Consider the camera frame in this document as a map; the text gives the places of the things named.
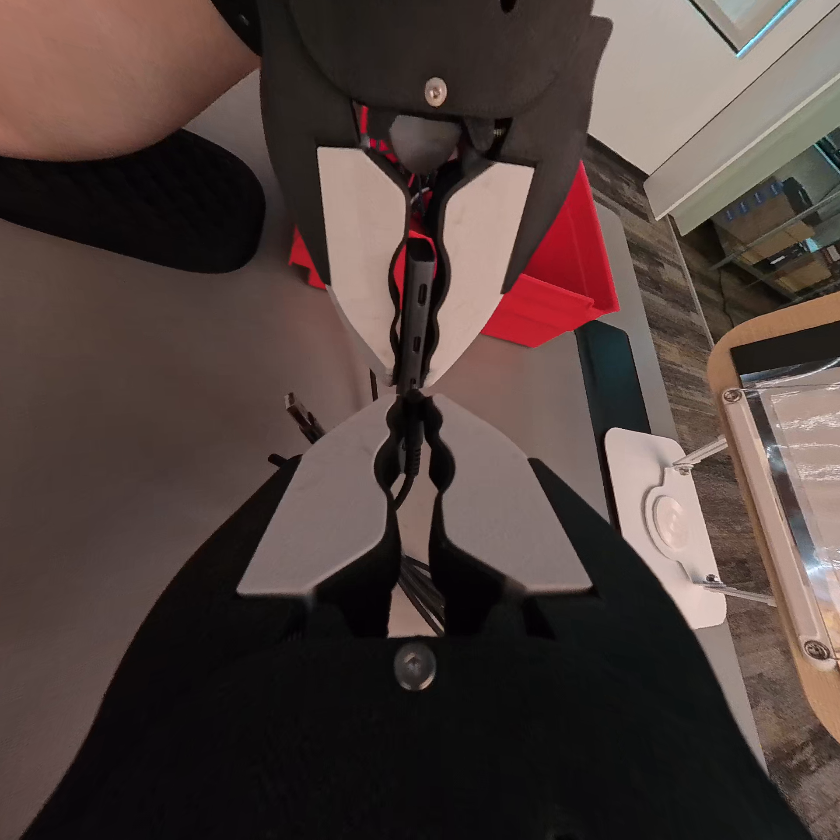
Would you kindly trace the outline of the instruction sheet in sleeve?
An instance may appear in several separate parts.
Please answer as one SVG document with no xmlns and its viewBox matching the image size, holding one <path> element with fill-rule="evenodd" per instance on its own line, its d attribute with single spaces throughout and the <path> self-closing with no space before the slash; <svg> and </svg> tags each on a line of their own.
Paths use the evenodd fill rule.
<svg viewBox="0 0 840 840">
<path fill-rule="evenodd" d="M 839 359 L 740 374 L 814 593 L 838 601 Z"/>
</svg>

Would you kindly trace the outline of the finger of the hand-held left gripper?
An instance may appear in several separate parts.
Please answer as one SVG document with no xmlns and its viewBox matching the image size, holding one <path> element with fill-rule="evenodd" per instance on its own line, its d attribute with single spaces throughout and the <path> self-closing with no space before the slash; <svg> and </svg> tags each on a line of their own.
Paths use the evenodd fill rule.
<svg viewBox="0 0 840 840">
<path fill-rule="evenodd" d="M 426 387 L 463 355 L 500 304 L 532 178 L 531 166 L 492 162 L 446 197 L 438 239 L 444 294 Z"/>
<path fill-rule="evenodd" d="M 329 297 L 364 364 L 394 384 L 400 307 L 393 278 L 407 239 L 410 197 L 393 163 L 362 148 L 317 150 Z"/>
</svg>

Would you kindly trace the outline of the grey usb hub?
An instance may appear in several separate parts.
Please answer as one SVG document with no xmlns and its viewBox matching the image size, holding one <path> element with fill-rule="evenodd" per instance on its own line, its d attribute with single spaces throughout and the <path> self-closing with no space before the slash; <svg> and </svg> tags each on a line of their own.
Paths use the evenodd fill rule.
<svg viewBox="0 0 840 840">
<path fill-rule="evenodd" d="M 402 290 L 398 395 L 422 387 L 429 304 L 436 267 L 434 248 L 426 238 L 406 243 Z"/>
</svg>

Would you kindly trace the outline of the black foam pad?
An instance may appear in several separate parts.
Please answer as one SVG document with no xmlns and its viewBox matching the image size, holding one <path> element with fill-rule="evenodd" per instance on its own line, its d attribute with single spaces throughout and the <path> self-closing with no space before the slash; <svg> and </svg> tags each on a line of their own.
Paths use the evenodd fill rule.
<svg viewBox="0 0 840 840">
<path fill-rule="evenodd" d="M 255 256 L 265 217 L 247 164 L 184 129 L 105 160 L 1 159 L 3 220 L 157 266 L 238 270 Z"/>
</svg>

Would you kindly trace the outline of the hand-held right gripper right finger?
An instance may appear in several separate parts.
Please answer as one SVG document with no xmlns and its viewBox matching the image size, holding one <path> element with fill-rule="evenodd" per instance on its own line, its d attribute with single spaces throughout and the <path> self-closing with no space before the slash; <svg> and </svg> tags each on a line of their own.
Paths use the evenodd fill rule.
<svg viewBox="0 0 840 840">
<path fill-rule="evenodd" d="M 525 595 L 578 595 L 592 581 L 528 457 L 449 397 L 427 402 L 429 476 L 449 545 Z"/>
</svg>

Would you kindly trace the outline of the person's left forearm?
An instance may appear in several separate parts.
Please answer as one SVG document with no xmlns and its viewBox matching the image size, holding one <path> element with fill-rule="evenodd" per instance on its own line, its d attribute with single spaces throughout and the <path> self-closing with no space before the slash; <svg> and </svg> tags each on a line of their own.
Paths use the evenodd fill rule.
<svg viewBox="0 0 840 840">
<path fill-rule="evenodd" d="M 147 148 L 260 66 L 251 1 L 2 1 L 1 154 Z"/>
</svg>

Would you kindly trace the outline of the red plastic bin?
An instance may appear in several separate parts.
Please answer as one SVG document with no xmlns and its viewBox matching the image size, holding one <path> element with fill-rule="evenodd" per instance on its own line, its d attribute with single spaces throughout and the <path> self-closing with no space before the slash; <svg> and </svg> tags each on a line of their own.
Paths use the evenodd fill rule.
<svg viewBox="0 0 840 840">
<path fill-rule="evenodd" d="M 537 348 L 619 308 L 581 161 L 557 217 L 482 333 Z"/>
</svg>

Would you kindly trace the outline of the wood-backed screen white stand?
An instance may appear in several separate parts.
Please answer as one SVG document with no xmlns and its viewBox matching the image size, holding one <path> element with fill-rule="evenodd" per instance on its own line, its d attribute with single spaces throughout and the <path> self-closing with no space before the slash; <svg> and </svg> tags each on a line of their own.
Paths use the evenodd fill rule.
<svg viewBox="0 0 840 840">
<path fill-rule="evenodd" d="M 664 437 L 618 427 L 605 433 L 618 528 L 692 629 L 727 616 L 725 597 L 774 607 L 805 698 L 838 740 L 838 601 L 814 593 L 784 518 L 740 374 L 838 357 L 838 292 L 747 321 L 710 353 L 707 381 L 721 435 L 686 453 Z M 728 451 L 771 595 L 725 584 L 692 477 L 699 463 Z"/>
</svg>

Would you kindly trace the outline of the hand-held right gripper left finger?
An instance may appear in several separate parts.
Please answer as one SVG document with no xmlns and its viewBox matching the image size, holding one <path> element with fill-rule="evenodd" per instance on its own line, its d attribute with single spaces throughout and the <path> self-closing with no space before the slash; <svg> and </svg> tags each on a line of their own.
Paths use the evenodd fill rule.
<svg viewBox="0 0 840 840">
<path fill-rule="evenodd" d="M 314 598 L 373 563 L 393 588 L 402 546 L 391 488 L 402 409 L 384 395 L 303 454 L 237 585 L 243 597 Z"/>
</svg>

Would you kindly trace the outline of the frosted glass window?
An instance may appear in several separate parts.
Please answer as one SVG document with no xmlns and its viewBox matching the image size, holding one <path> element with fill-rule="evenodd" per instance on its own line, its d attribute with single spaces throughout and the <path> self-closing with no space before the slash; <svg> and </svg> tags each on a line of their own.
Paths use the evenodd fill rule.
<svg viewBox="0 0 840 840">
<path fill-rule="evenodd" d="M 689 4 L 742 58 L 773 30 L 799 1 L 689 1 Z"/>
</svg>

